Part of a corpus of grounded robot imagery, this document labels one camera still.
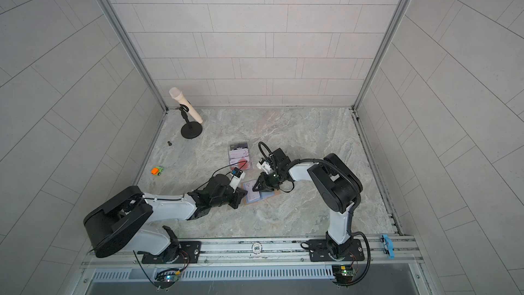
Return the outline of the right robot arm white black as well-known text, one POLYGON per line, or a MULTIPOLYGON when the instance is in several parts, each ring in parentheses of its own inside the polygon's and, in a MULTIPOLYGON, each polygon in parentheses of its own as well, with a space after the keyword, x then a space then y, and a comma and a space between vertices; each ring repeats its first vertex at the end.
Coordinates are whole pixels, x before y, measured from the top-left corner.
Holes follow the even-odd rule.
POLYGON ((362 183, 337 155, 292 161, 279 148, 264 154, 257 168, 261 174, 253 187, 255 192, 280 190, 285 181, 292 184, 311 181, 315 185, 330 209, 330 225, 326 240, 314 245, 311 251, 326 253, 333 260, 364 260, 361 242, 352 232, 353 213, 362 202, 362 183))

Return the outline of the pink leather card wallet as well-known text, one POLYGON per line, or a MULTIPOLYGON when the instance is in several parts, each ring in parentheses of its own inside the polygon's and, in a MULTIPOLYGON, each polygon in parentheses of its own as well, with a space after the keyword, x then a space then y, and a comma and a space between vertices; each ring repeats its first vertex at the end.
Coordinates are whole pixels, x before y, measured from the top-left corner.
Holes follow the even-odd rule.
POLYGON ((252 203, 261 202, 265 199, 274 197, 281 193, 280 191, 271 191, 271 192, 253 191, 253 187, 255 186, 256 182, 257 182, 256 180, 250 180, 248 182, 243 182, 241 184, 242 188, 248 192, 247 195, 243 199, 243 202, 245 205, 250 205, 252 203))

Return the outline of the clear acrylic card holder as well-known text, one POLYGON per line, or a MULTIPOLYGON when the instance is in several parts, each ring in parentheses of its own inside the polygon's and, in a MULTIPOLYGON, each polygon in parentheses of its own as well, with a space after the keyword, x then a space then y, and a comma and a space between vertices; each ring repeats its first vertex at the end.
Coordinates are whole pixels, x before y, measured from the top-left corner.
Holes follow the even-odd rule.
POLYGON ((247 170, 251 168, 251 157, 247 142, 232 143, 229 145, 229 168, 247 170))

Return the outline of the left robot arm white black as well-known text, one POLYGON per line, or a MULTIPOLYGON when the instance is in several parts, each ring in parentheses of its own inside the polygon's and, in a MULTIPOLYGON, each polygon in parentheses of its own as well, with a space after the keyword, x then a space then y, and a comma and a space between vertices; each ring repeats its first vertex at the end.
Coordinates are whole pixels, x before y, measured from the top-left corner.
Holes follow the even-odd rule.
POLYGON ((240 178, 217 174, 205 187, 182 196, 161 197, 130 186, 91 211, 83 225, 97 258, 120 251, 143 255, 146 264, 172 263, 182 258, 182 246, 168 226, 154 227, 156 221, 192 221, 211 209, 228 205, 238 208, 247 195, 240 178))

